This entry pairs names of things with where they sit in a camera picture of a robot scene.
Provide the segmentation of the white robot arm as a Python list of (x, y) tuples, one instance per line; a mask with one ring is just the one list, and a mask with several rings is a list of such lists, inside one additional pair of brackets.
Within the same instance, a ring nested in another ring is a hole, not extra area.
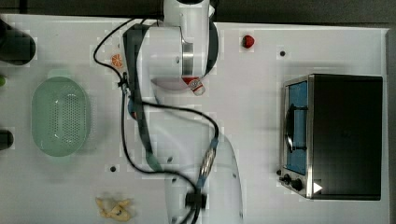
[(148, 173), (165, 178), (171, 224), (243, 224), (236, 158), (219, 125), (198, 110), (216, 64), (219, 35), (211, 0), (163, 0), (163, 18), (122, 36), (128, 110)]

